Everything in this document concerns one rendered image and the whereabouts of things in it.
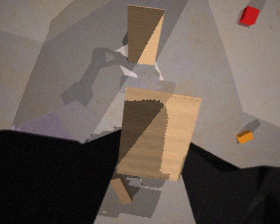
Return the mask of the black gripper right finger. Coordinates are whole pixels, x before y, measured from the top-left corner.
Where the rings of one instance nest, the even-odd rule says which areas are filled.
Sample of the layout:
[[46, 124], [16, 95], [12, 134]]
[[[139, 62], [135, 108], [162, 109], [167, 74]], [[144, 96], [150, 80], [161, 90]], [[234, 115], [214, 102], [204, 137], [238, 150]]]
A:
[[190, 142], [181, 172], [196, 224], [251, 224], [280, 167], [240, 168]]

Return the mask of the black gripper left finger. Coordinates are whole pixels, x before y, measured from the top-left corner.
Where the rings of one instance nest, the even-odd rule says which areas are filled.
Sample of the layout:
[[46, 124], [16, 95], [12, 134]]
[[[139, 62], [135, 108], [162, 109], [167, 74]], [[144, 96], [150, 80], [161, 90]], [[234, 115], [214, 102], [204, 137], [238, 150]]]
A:
[[0, 169], [64, 181], [68, 224], [93, 224], [118, 162], [120, 137], [121, 129], [81, 144], [0, 130]]

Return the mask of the orange triangular block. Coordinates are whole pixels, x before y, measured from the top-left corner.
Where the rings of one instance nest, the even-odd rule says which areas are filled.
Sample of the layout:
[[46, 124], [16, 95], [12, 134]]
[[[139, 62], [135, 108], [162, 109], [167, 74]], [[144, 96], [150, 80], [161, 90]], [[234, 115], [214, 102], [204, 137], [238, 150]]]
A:
[[243, 144], [243, 143], [246, 143], [247, 141], [251, 140], [251, 139], [254, 139], [253, 138], [253, 135], [251, 133], [251, 131], [249, 130], [246, 130], [244, 132], [241, 132], [237, 135], [238, 137], [238, 141]]

